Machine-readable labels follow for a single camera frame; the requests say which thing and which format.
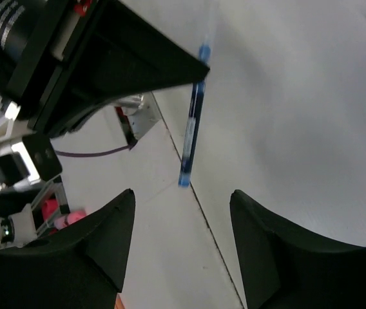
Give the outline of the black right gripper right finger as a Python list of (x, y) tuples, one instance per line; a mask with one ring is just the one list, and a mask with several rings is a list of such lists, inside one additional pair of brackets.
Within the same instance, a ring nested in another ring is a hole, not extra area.
[(248, 308), (366, 308), (366, 247), (305, 229), (241, 190), (229, 206)]

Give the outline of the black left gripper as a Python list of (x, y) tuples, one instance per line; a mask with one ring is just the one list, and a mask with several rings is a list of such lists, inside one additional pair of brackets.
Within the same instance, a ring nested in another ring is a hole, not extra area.
[(0, 96), (32, 131), (79, 130), (106, 104), (104, 1), (0, 1)]

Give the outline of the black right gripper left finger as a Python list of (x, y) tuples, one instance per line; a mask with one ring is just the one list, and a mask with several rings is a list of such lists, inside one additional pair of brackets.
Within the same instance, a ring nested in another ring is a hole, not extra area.
[(0, 250), (0, 308), (113, 308), (134, 219), (135, 194), (126, 189), (55, 234)]

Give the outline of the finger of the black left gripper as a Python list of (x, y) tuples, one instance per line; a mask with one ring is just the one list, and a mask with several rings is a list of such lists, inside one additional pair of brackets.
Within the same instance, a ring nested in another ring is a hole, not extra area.
[(198, 82), (209, 67), (120, 1), (92, 4), (63, 104), (82, 109), (108, 98)]

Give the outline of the blue pen refill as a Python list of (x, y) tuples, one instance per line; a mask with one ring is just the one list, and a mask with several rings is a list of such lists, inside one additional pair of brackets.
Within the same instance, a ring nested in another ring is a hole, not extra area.
[[(206, 66), (209, 66), (216, 32), (218, 1), (207, 1), (206, 4), (207, 11), (204, 12), (202, 16), (202, 19), (205, 22), (204, 35), (198, 48), (198, 60)], [(186, 124), (178, 178), (178, 186), (182, 188), (188, 188), (191, 181), (191, 172), (200, 125), (200, 117), (204, 103), (205, 89), (206, 79), (195, 83), (192, 87), (191, 102), (189, 106), (188, 121)]]

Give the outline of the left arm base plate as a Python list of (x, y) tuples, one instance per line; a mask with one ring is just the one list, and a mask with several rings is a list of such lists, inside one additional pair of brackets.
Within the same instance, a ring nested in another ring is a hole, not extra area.
[(124, 97), (113, 105), (129, 148), (134, 147), (162, 119), (152, 92)]

